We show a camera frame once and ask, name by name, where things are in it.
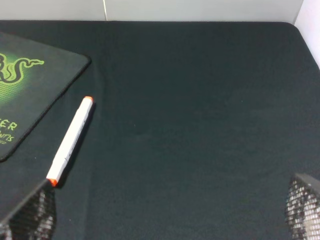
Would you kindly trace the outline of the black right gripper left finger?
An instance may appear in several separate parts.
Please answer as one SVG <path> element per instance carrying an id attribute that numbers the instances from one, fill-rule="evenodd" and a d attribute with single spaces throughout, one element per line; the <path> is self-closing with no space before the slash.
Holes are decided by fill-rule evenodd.
<path id="1" fill-rule="evenodd" d="M 44 179 L 0 221 L 2 240 L 51 240 L 57 225 L 55 188 Z"/>

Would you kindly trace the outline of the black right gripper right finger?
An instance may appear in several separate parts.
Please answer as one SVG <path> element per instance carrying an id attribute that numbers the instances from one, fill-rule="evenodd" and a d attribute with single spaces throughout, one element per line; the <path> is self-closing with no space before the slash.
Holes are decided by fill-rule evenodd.
<path id="1" fill-rule="evenodd" d="M 305 173 L 292 176 L 285 204 L 285 222 L 293 240 L 320 238 L 320 181 Z"/>

